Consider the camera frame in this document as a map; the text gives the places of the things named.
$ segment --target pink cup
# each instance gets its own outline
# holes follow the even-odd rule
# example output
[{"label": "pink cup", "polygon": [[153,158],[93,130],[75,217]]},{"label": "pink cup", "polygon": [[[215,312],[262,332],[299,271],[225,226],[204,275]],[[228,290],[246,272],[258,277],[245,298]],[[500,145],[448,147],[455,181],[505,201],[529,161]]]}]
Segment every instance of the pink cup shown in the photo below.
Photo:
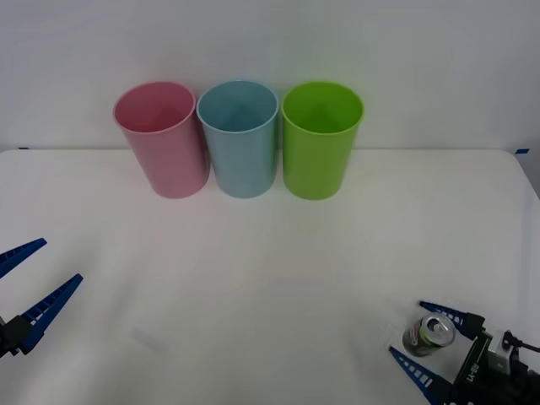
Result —
[{"label": "pink cup", "polygon": [[208,179],[196,103],[190,90],[172,82],[142,84],[116,102],[115,121],[160,196],[191,196]]}]

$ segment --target can lid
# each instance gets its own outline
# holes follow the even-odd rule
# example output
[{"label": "can lid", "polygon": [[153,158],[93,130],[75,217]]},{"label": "can lid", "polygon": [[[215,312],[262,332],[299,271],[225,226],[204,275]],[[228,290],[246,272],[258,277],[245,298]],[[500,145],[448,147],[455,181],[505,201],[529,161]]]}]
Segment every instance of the can lid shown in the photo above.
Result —
[{"label": "can lid", "polygon": [[422,334],[433,344],[445,347],[454,342],[456,327],[454,323],[442,314],[429,314],[422,320]]}]

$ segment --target green cup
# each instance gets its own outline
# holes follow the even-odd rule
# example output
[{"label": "green cup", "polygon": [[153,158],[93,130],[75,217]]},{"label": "green cup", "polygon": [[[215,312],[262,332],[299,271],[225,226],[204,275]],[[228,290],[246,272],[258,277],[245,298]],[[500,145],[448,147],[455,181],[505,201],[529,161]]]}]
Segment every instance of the green cup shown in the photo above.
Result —
[{"label": "green cup", "polygon": [[309,82],[283,98],[283,179],[296,196],[320,200],[341,186],[362,100],[332,82]]}]

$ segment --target cup rim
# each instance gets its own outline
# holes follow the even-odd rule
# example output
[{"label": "cup rim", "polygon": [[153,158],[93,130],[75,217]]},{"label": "cup rim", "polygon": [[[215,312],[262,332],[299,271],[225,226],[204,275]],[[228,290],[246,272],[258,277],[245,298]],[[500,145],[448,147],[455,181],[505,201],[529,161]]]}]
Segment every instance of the cup rim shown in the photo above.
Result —
[{"label": "cup rim", "polygon": [[[149,84],[174,84],[175,86],[182,87],[192,97],[192,108],[189,110],[189,112],[187,113],[186,117],[183,120],[181,120],[180,122],[177,122],[175,125],[173,125],[171,127],[167,127],[165,129],[161,129],[159,131],[140,132],[140,131],[133,131],[132,129],[124,127],[116,119],[116,108],[118,107],[118,105],[120,104],[122,99],[124,97],[126,97],[129,93],[131,93],[132,91],[135,91],[137,89],[140,89],[141,87],[148,86]],[[139,84],[139,85],[137,85],[135,87],[130,88],[128,91],[122,93],[122,95],[120,97],[118,97],[118,100],[116,101],[115,106],[112,108],[112,118],[115,120],[115,123],[117,124],[117,126],[119,126],[124,131],[128,131],[129,133],[134,133],[134,134],[137,134],[137,135],[159,135],[161,133],[168,132],[171,129],[178,128],[180,125],[182,125],[184,122],[186,122],[193,115],[193,112],[195,111],[196,105],[197,105],[197,98],[195,97],[193,92],[191,90],[189,90],[185,85],[180,84],[178,82],[173,82],[171,80],[154,80],[154,81],[141,83],[141,84]]]},{"label": "cup rim", "polygon": [[[201,105],[201,100],[203,99],[203,97],[210,91],[218,88],[219,86],[223,86],[224,84],[228,84],[228,83],[237,83],[237,82],[244,82],[244,83],[251,83],[251,84],[257,84],[259,86],[262,86],[263,88],[265,88],[266,90],[268,90],[272,95],[273,95],[273,98],[276,100],[276,109],[275,111],[273,112],[272,116],[270,116],[270,118],[268,118],[263,124],[259,125],[258,127],[254,127],[252,129],[248,129],[248,130],[245,130],[245,131],[225,131],[223,129],[219,129],[219,128],[216,128],[215,126],[213,125],[210,125],[208,124],[206,121],[203,120],[203,118],[201,117],[201,112],[200,112],[200,109],[199,109],[199,106]],[[199,100],[197,101],[197,117],[198,119],[201,121],[202,124],[206,125],[207,127],[210,127],[212,128],[213,131],[216,131],[216,132],[221,132],[221,133],[229,133],[231,135],[242,135],[242,134],[245,134],[245,133],[249,133],[249,132],[253,132],[253,131],[256,131],[257,129],[260,129],[262,127],[265,127],[269,122],[273,121],[273,119],[276,117],[276,115],[278,114],[279,112],[279,98],[278,96],[276,95],[276,93],[270,89],[268,86],[266,86],[265,84],[262,84],[262,83],[259,83],[259,82],[256,82],[254,80],[243,80],[243,79],[237,79],[237,80],[228,80],[226,82],[223,82],[223,83],[220,83],[220,84],[216,84],[215,86],[212,86],[210,89],[207,89],[204,93],[202,93],[202,95],[199,97]]]},{"label": "cup rim", "polygon": [[[359,101],[360,105],[362,106],[362,112],[360,113],[360,117],[359,119],[353,124],[351,125],[350,127],[346,128],[346,129],[343,129],[342,131],[339,131],[339,132],[313,132],[313,131],[310,131],[309,129],[304,129],[303,127],[299,126],[299,125],[296,125],[290,118],[287,117],[287,114],[285,114],[285,100],[287,99],[287,97],[293,92],[295,91],[296,89],[298,89],[299,87],[302,87],[302,86],[306,86],[308,84],[332,84],[334,86],[338,86],[338,87],[341,87],[343,89],[346,89],[348,90],[349,92],[351,92],[355,97],[356,99]],[[336,135],[341,135],[342,133],[345,133],[345,132],[348,132],[350,131],[351,129],[353,129],[354,127],[357,127],[361,122],[362,120],[364,119],[364,113],[365,113],[365,107],[364,107],[364,102],[362,101],[362,99],[360,98],[359,95],[356,94],[356,92],[354,90],[352,90],[351,88],[349,88],[348,86],[344,85],[344,84],[341,84],[341,83],[338,83],[338,82],[333,82],[331,80],[311,80],[309,82],[304,82],[302,84],[299,84],[297,86],[294,86],[291,90],[289,90],[287,92],[287,94],[283,97],[283,99],[281,100],[281,113],[283,114],[283,118],[290,124],[292,125],[293,127],[297,128],[297,129],[300,129],[301,131],[303,132],[307,132],[309,134],[312,134],[312,135],[320,135],[322,137],[334,137]]]}]

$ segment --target can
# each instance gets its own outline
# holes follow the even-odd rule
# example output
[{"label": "can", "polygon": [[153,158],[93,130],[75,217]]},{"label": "can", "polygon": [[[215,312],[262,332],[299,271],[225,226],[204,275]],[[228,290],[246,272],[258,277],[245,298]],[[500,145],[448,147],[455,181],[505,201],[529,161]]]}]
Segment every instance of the can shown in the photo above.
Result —
[{"label": "can", "polygon": [[405,349],[424,357],[450,346],[456,338],[456,327],[448,316],[432,313],[416,321],[402,336]]}]

